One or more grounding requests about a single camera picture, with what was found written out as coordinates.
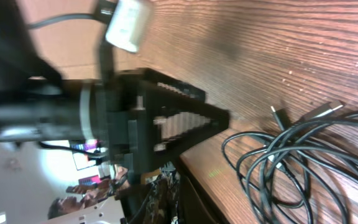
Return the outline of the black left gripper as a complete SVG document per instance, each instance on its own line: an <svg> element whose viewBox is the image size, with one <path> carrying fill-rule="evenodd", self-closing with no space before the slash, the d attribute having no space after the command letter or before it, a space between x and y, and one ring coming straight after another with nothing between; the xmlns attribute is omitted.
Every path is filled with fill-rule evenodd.
<svg viewBox="0 0 358 224"><path fill-rule="evenodd" d="M154 84L175 93L146 105L146 85ZM129 180L139 180L229 126L229 112L204 103L204 90L151 68L126 70L105 84L82 80L80 87L79 138L102 141L109 159L128 169Z"/></svg>

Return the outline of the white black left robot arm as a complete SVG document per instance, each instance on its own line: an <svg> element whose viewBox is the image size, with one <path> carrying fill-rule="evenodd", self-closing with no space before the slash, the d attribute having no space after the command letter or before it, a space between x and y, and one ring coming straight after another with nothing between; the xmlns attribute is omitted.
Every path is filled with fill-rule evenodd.
<svg viewBox="0 0 358 224"><path fill-rule="evenodd" d="M113 48L137 52L152 11L150 1L97 1L91 13L26 24L15 1L0 1L0 142L97 139L135 177L226 130L229 112L203 90L151 68L115 69ZM32 44L31 29L69 19L105 26L97 79L64 79Z"/></svg>

